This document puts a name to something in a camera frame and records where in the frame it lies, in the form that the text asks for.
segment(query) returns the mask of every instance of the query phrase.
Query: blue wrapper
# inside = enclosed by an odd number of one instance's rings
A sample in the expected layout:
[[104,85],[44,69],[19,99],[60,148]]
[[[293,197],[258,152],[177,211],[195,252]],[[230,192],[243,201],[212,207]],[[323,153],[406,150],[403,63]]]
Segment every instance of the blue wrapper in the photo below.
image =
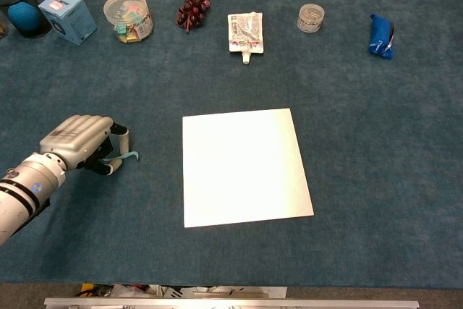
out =
[[392,48],[392,36],[394,25],[385,18],[371,14],[373,25],[371,26],[370,46],[368,51],[372,54],[379,54],[386,59],[394,55]]

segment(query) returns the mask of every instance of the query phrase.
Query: blue ball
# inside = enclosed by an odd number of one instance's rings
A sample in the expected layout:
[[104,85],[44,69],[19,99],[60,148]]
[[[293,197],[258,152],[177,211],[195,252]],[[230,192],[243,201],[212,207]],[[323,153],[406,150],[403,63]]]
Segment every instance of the blue ball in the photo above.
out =
[[32,5],[20,2],[8,8],[9,20],[19,30],[35,30],[41,25],[41,16]]

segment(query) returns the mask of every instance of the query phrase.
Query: jar lid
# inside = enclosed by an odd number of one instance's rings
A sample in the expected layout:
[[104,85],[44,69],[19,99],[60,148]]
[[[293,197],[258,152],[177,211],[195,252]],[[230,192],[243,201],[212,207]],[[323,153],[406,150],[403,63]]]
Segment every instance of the jar lid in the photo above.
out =
[[148,5],[146,0],[108,0],[103,12],[113,25],[131,25],[146,17]]
[[307,24],[318,24],[323,21],[325,10],[317,4],[306,4],[299,11],[299,19]]

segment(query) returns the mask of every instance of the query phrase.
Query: black mesh pencil holder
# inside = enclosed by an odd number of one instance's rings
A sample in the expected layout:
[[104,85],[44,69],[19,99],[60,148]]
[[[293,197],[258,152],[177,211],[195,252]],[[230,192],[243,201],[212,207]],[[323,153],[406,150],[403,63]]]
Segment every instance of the black mesh pencil holder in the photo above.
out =
[[38,38],[51,29],[37,0],[0,0],[0,9],[25,38]]

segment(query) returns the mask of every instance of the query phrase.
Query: floor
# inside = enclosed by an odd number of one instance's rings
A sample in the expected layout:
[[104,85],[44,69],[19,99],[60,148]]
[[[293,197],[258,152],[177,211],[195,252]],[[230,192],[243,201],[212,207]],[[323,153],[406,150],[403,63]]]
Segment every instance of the floor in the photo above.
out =
[[[0,309],[41,309],[46,297],[73,297],[79,284],[0,284]],[[463,290],[289,287],[288,298],[309,300],[417,300],[424,309],[463,308]]]

